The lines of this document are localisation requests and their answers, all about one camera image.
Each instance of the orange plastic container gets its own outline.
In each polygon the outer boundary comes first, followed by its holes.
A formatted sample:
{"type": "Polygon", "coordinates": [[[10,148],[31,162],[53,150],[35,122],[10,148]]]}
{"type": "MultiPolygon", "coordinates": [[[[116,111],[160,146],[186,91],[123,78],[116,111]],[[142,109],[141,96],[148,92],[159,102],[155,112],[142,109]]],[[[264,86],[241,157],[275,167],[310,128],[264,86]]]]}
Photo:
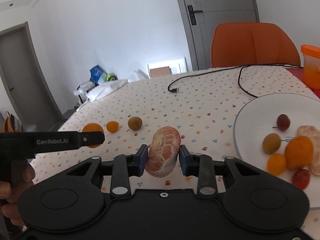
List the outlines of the orange plastic container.
{"type": "Polygon", "coordinates": [[[320,48],[302,45],[303,82],[311,88],[320,89],[320,48]]]}

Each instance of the cherry tomato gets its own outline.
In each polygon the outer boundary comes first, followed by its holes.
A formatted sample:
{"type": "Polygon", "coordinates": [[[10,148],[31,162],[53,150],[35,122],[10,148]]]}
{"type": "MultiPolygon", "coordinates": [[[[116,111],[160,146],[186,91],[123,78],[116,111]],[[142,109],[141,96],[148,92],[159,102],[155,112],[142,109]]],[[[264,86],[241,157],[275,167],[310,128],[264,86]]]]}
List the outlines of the cherry tomato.
{"type": "Polygon", "coordinates": [[[305,169],[297,170],[292,177],[292,184],[304,190],[310,182],[310,171],[305,169]]]}

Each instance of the human hand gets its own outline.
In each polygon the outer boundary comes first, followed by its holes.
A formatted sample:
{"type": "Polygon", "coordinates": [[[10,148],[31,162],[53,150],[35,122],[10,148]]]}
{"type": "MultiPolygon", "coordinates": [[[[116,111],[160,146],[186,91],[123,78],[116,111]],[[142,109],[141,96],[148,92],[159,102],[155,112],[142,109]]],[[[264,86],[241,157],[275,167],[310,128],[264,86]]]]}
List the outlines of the human hand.
{"type": "Polygon", "coordinates": [[[27,188],[33,186],[32,180],[35,178],[35,170],[30,164],[26,167],[22,174],[23,182],[17,187],[11,188],[8,182],[0,182],[0,199],[7,199],[8,204],[0,206],[0,215],[10,218],[11,223],[16,226],[24,226],[17,208],[17,201],[27,188]]]}

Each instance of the white wall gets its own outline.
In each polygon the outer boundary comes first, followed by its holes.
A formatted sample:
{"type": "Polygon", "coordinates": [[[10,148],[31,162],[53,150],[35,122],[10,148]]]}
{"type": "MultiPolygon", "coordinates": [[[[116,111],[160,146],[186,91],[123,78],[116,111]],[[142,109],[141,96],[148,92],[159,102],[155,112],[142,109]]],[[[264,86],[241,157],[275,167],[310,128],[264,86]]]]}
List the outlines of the white wall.
{"type": "Polygon", "coordinates": [[[302,44],[320,47],[320,0],[257,0],[257,5],[260,22],[282,28],[299,52],[302,44]]]}
{"type": "MultiPolygon", "coordinates": [[[[54,94],[57,81],[68,99],[63,110],[73,106],[72,92],[97,64],[120,79],[134,69],[148,73],[148,63],[181,57],[192,70],[177,0],[40,0],[31,15],[31,36],[48,86],[54,94]]],[[[62,108],[60,96],[53,96],[62,108]]]]}
{"type": "MultiPolygon", "coordinates": [[[[19,7],[0,12],[0,31],[24,23],[28,18],[29,7],[19,7]]],[[[12,104],[4,90],[4,84],[0,79],[0,112],[5,117],[5,112],[9,111],[11,114],[17,116],[12,104]]]]}

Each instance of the orange lid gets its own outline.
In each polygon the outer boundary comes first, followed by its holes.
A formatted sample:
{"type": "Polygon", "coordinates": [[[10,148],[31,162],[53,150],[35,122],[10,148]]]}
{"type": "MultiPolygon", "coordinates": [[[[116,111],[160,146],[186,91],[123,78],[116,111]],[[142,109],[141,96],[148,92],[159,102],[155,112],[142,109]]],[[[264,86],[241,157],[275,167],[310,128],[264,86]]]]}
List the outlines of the orange lid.
{"type": "Polygon", "coordinates": [[[301,45],[301,52],[310,57],[315,57],[320,59],[320,48],[311,45],[301,45]]]}

